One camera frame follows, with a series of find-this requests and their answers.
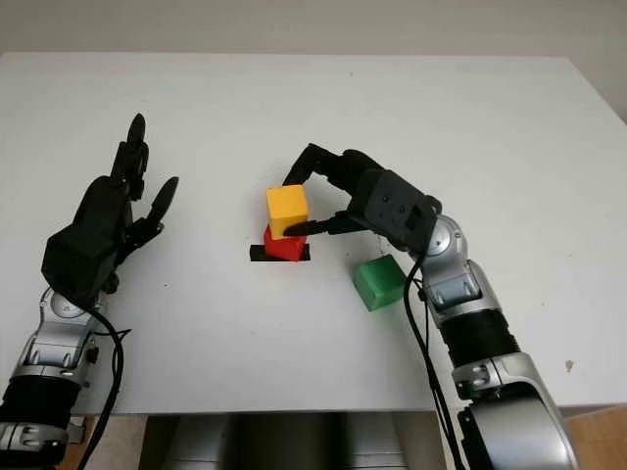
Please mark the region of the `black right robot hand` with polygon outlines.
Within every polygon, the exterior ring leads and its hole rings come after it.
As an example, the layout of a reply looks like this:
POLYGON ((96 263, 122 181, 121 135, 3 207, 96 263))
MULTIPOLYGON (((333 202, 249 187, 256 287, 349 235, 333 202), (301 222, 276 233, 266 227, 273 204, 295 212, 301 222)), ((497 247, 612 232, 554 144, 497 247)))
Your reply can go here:
MULTIPOLYGON (((310 143, 291 166, 283 185, 303 184, 313 173, 317 173, 325 176, 332 186, 353 196, 362 176, 369 170, 383 170, 383 167, 361 151, 346 150, 341 155, 335 155, 310 143)), ((289 237, 319 233, 338 235, 365 229, 365 226, 344 210, 322 221, 294 222, 283 231, 283 235, 289 237)))

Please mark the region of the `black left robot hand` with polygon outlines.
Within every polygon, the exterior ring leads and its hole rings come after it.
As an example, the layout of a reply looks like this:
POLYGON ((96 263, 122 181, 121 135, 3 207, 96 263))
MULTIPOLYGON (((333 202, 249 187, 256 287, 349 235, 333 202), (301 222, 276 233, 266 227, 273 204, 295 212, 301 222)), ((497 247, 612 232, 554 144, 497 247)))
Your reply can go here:
POLYGON ((73 220, 79 227, 111 241, 122 258, 161 234, 163 218, 179 182, 176 176, 168 179, 148 214, 133 218, 131 204, 143 196, 144 173, 149 161, 145 128, 145 118, 141 114, 136 115, 126 139, 119 143, 111 173, 96 178, 89 185, 73 220))

